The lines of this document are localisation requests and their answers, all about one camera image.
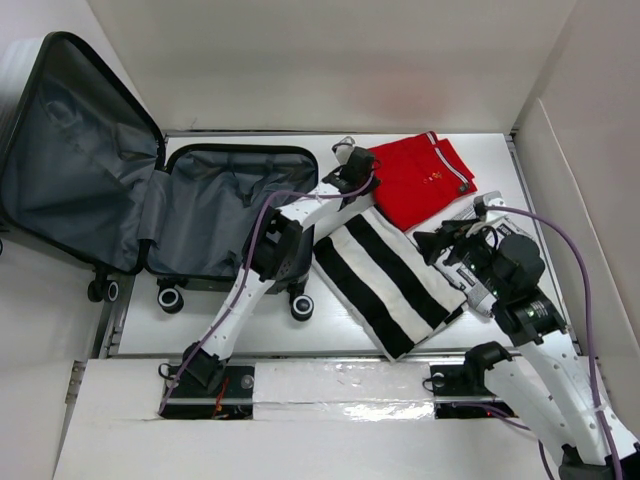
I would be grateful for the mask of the red shorts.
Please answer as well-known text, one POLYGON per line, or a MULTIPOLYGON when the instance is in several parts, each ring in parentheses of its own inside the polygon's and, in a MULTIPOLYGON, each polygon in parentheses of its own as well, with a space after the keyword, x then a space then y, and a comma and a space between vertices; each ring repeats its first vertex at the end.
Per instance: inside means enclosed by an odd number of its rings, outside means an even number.
POLYGON ((433 131, 372 147, 380 185, 374 201, 406 232, 477 191, 475 175, 452 144, 433 131))

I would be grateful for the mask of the newspaper print cloth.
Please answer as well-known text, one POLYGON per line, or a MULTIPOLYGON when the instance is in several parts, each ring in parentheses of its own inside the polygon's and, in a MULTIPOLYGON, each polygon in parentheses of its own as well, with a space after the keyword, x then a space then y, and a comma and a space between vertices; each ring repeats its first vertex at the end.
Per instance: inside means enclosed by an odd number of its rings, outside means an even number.
MULTIPOLYGON (((491 230, 485 232, 484 239, 488 244, 488 248, 493 250, 505 237, 514 234, 523 235, 531 240, 534 239, 532 235, 523 230, 506 213, 499 213, 499 219, 491 225, 491 230)), ((469 309, 473 309, 479 315, 491 318, 493 316, 491 307, 496 301, 495 296, 480 283, 475 273, 466 263, 445 264, 452 249, 453 247, 450 246, 441 251, 435 262, 436 270, 451 286, 466 296, 469 309)))

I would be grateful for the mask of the black white striped towel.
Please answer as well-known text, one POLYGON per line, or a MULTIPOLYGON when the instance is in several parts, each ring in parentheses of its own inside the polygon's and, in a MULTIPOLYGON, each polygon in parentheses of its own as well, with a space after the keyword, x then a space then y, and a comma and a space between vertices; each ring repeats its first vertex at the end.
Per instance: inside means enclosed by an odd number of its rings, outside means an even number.
POLYGON ((391 362, 465 310, 465 294, 374 207, 317 240, 313 255, 320 278, 391 362))

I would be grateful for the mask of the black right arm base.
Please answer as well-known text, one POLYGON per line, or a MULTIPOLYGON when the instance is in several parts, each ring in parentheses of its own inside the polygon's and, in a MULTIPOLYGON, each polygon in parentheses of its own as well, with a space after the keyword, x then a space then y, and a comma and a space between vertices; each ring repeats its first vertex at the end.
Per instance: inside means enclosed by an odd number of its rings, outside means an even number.
POLYGON ((433 395, 436 419, 488 419, 495 414, 515 417, 509 406, 478 381, 469 379, 462 364, 431 365, 422 385, 433 395))

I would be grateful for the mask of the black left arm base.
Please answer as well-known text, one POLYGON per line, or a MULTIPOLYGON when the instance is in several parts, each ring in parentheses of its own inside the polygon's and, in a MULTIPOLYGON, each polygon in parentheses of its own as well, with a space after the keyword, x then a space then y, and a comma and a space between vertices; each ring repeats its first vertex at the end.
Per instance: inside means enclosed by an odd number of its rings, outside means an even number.
MULTIPOLYGON (((168 393, 178 365, 161 363, 158 373, 164 380, 161 401, 168 393)), ((249 420, 253 418, 253 365, 232 365, 225 369, 221 383, 208 392, 193 376, 180 376, 159 416, 167 420, 249 420)))

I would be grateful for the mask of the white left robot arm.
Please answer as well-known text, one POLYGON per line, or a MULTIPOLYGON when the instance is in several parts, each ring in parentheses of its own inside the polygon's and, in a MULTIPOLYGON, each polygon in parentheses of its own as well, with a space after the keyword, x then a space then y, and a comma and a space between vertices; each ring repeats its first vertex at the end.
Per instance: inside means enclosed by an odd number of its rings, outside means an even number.
POLYGON ((339 166, 310 192, 277 190, 269 194, 247 237, 237 279, 210 327, 184 351, 172 379, 174 385, 187 376, 199 395, 216 394, 239 334, 261 298, 288 276, 303 234, 379 185, 377 159, 371 151, 349 139, 335 145, 333 151, 339 166))

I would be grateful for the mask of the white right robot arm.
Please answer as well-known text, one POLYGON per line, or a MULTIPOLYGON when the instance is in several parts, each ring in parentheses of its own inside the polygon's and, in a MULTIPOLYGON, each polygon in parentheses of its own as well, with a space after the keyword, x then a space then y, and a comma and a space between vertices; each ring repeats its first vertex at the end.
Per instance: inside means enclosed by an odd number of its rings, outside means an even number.
POLYGON ((442 382, 505 402, 551 453, 562 479, 638 478, 639 440, 605 402, 565 320, 539 288, 545 263, 536 242, 511 234, 489 243, 488 228, 470 229, 468 221, 446 221, 414 239, 426 264, 462 264, 490 291, 495 322, 546 389, 533 385, 496 341, 468 350, 442 382))

